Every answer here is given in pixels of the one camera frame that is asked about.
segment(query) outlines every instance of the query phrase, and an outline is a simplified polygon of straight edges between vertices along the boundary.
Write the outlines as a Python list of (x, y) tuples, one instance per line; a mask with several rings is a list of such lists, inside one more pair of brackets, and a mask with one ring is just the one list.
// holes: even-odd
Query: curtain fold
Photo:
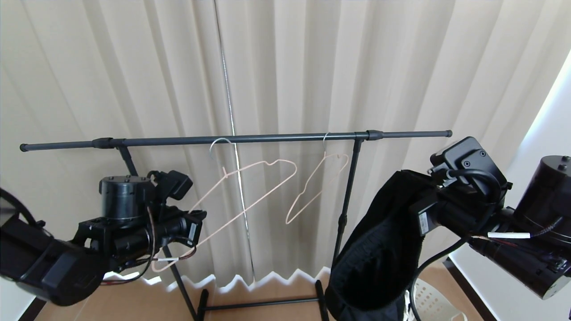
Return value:
[[(98, 181), (124, 175), (113, 150), (22, 153), (21, 143), (337, 131), (454, 131), (454, 138), (364, 142), (343, 241), (396, 170), (476, 137), (505, 170), (571, 49), (571, 2), (544, 1), (12, 1), (0, 3), (0, 183), (56, 237), (100, 215)], [(136, 147), (140, 175), (178, 170), (195, 182), (190, 209), (228, 171), (278, 158), (298, 172), (179, 262), (224, 285), (330, 266), (348, 167), (327, 154), (352, 142)], [(203, 238), (292, 173), (258, 166), (200, 208)], [(423, 258), (455, 236), (431, 233)], [(175, 255), (186, 251), (173, 246)], [(169, 272), (160, 274), (170, 282)]]

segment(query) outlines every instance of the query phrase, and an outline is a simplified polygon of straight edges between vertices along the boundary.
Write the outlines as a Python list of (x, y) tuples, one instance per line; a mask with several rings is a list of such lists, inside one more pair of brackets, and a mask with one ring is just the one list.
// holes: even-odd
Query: robotic arm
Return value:
[[(450, 229), (543, 299), (569, 282), (569, 157), (542, 158), (516, 209), (504, 208), (511, 184), (474, 138), (432, 155), (431, 162), (430, 176), (406, 171), (427, 187), (408, 209), (419, 218), (421, 235), (437, 226)], [(171, 242), (189, 247), (198, 243), (206, 212), (166, 206), (167, 198), (180, 200), (191, 186), (190, 178), (176, 171), (103, 178), (103, 216), (81, 222), (69, 242), (51, 236), (44, 222), (35, 221), (25, 206), (2, 190), (0, 275), (60, 306), (81, 301), (107, 271), (149, 263), (151, 258), (140, 257)]]

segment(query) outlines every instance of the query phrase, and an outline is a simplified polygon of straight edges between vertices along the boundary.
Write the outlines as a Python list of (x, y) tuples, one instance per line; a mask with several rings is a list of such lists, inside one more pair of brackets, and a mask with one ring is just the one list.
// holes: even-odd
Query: clothes hanger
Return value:
[[(339, 176), (339, 174), (341, 174), (341, 172), (345, 169), (345, 167), (347, 166), (347, 164), (349, 163), (349, 155), (347, 154), (331, 154), (331, 155), (327, 155), (327, 149), (325, 148), (325, 138), (327, 137), (327, 134), (329, 134), (329, 132), (327, 132), (325, 134), (325, 136), (323, 136), (323, 150), (325, 151), (323, 153), (323, 158), (321, 159), (321, 162), (319, 162), (319, 164), (317, 164), (317, 167), (315, 167), (315, 169), (313, 170), (313, 173), (311, 173), (311, 175), (309, 176), (309, 178), (307, 179), (307, 181), (305, 182), (305, 187), (303, 187), (303, 191), (301, 191), (301, 193), (299, 193), (297, 195), (297, 197), (295, 198), (295, 201), (293, 202), (293, 204), (291, 204), (291, 207), (289, 208), (289, 211), (287, 212), (287, 215), (285, 216), (285, 223), (286, 224), (290, 224), (301, 212), (303, 212), (303, 210), (305, 210), (306, 207), (309, 206), (309, 204), (311, 204), (311, 202), (313, 202), (313, 200), (315, 200), (319, 195), (321, 195), (321, 193), (323, 193), (323, 190), (329, 186), (336, 178), (337, 176)], [(327, 184), (321, 189), (321, 191), (319, 191), (319, 193), (317, 193), (309, 202), (307, 202), (307, 204), (301, 209), (299, 210), (291, 219), (289, 219), (289, 215), (291, 214), (291, 211), (293, 210), (293, 207), (295, 206), (295, 204), (297, 203), (297, 201), (299, 200), (300, 196), (302, 196), (306, 189), (307, 189), (307, 185), (309, 184), (309, 180), (311, 180), (311, 178), (313, 177), (313, 175), (315, 174), (315, 172), (317, 172), (317, 170), (319, 169), (319, 167), (321, 166), (321, 164), (323, 164), (323, 162), (325, 162), (325, 160), (329, 157), (333, 157), (333, 156), (337, 156), (337, 158), (340, 157), (345, 157), (346, 161), (345, 164), (343, 164), (343, 166), (341, 167), (341, 169), (337, 172), (337, 174), (335, 176), (333, 176), (331, 178), (331, 180), (329, 180), (329, 182), (327, 182)]]
[[(228, 139), (224, 138), (224, 137), (220, 137), (216, 140), (214, 140), (212, 142), (212, 144), (210, 145), (210, 149), (209, 149), (209, 153), (210, 153), (210, 158), (214, 159), (212, 157), (212, 147), (214, 146), (214, 144), (219, 141), (219, 140), (224, 140), (227, 141), (228, 143), (232, 144), (231, 141), (229, 141)], [(214, 231), (212, 234), (210, 234), (209, 236), (207, 236), (205, 239), (201, 240), (200, 242), (198, 242), (198, 244), (196, 246), (194, 246), (193, 248), (191, 248), (190, 250), (188, 250), (186, 253), (184, 253), (183, 255), (177, 257), (177, 258), (158, 258), (157, 261), (153, 261), (151, 264), (152, 270), (154, 272), (162, 272), (164, 270), (166, 270), (167, 268), (169, 268), (171, 265), (173, 265), (175, 262), (177, 262), (178, 260), (180, 260), (181, 258), (191, 254), (193, 251), (196, 251), (196, 248), (198, 248), (201, 244), (203, 244), (204, 242), (208, 241), (211, 237), (213, 237), (216, 233), (220, 232), (221, 230), (223, 230), (225, 227), (227, 227), (230, 223), (232, 223), (233, 221), (237, 220), (240, 216), (242, 216), (244, 213), (246, 213), (249, 209), (251, 209), (254, 205), (258, 204), (262, 199), (264, 199), (265, 197), (267, 197), (269, 194), (271, 194), (273, 191), (277, 190), (278, 187), (280, 187), (281, 185), (283, 185), (285, 182), (287, 182), (289, 179), (291, 179), (296, 173), (297, 173), (297, 165), (296, 163), (292, 162), (291, 160), (287, 160), (287, 159), (277, 159), (271, 163), (268, 163), (265, 160), (261, 160), (260, 162), (256, 162), (253, 164), (250, 164), (246, 167), (242, 167), (238, 170), (235, 170), (233, 172), (226, 172), (226, 168), (224, 168), (224, 166), (222, 166), (222, 173), (224, 174), (224, 176), (218, 181), (218, 183), (214, 184), (214, 186), (212, 186), (212, 188), (204, 195), (202, 196), (201, 199), (198, 200), (198, 202), (196, 204), (194, 204), (194, 206), (190, 209), (190, 211), (194, 210), (199, 204), (202, 203), (202, 201), (213, 191), (215, 190), (224, 180), (226, 180), (228, 177), (230, 177), (231, 175), (237, 174), (238, 172), (244, 171), (250, 167), (254, 167), (256, 165), (259, 164), (266, 164), (268, 166), (273, 166), (274, 164), (278, 163), (278, 162), (286, 162), (289, 164), (292, 164), (293, 167), (295, 168), (295, 170), (293, 171), (293, 173), (288, 176), (285, 180), (283, 180), (281, 183), (279, 183), (278, 185), (276, 185), (274, 188), (272, 188), (269, 192), (265, 193), (264, 196), (262, 196), (261, 198), (259, 198), (256, 202), (253, 202), (250, 206), (248, 206), (246, 209), (244, 209), (242, 212), (240, 212), (239, 214), (237, 214), (236, 216), (234, 216), (231, 220), (229, 220), (226, 224), (222, 225), (219, 229), (217, 229), (216, 231)], [(160, 262), (160, 261), (170, 261), (169, 264), (167, 264), (166, 266), (162, 267), (162, 268), (157, 268), (155, 266), (155, 262)]]

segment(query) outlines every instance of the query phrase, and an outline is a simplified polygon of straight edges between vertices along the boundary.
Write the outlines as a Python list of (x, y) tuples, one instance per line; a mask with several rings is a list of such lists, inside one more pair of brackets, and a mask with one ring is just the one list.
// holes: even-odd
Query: floor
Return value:
[[(329, 270), (323, 269), (317, 276), (326, 287)], [(464, 295), (460, 286), (442, 264), (434, 264), (421, 275), (436, 287), (468, 320), (482, 320), (474, 306)], [(198, 305), (200, 291), (206, 288), (210, 292), (208, 305), (245, 303), (253, 301), (275, 300), (280, 298), (303, 298), (315, 295), (314, 279), (297, 271), (289, 280), (277, 274), (269, 274), (264, 279), (248, 287), (237, 277), (226, 287), (217, 288), (213, 278), (198, 284), (186, 281), (187, 290), (195, 308)], [(140, 321), (140, 320), (180, 320), (188, 321), (190, 313), (176, 285), (166, 287), (158, 282), (152, 285), (141, 280), (121, 286), (99, 287), (86, 300), (70, 307), (57, 307), (47, 304), (37, 321)], [(317, 302), (295, 303), (266, 307), (241, 308), (207, 312), (205, 320), (320, 320)]]

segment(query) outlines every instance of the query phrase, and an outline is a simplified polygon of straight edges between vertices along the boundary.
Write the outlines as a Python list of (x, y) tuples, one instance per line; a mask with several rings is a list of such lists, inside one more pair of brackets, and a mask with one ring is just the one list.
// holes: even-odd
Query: dark baseboard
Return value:
[(470, 285), (468, 280), (466, 280), (462, 272), (458, 270), (454, 262), (452, 262), (450, 259), (446, 259), (446, 261), (444, 261), (443, 263), (446, 269), (448, 269), (448, 272), (452, 274), (452, 277), (454, 278), (456, 283), (458, 283), (462, 291), (466, 294), (470, 302), (472, 302), (472, 305), (476, 308), (480, 316), (482, 316), (482, 319), (484, 321), (497, 321), (497, 319), (490, 312), (486, 304), (484, 304), (484, 301), (482, 301), (482, 299), (476, 293), (474, 288)]
[(22, 316), (18, 319), (18, 321), (34, 321), (45, 305), (46, 302), (44, 300), (35, 298), (32, 303), (30, 303), (28, 308), (24, 311), (24, 314), (22, 314)]

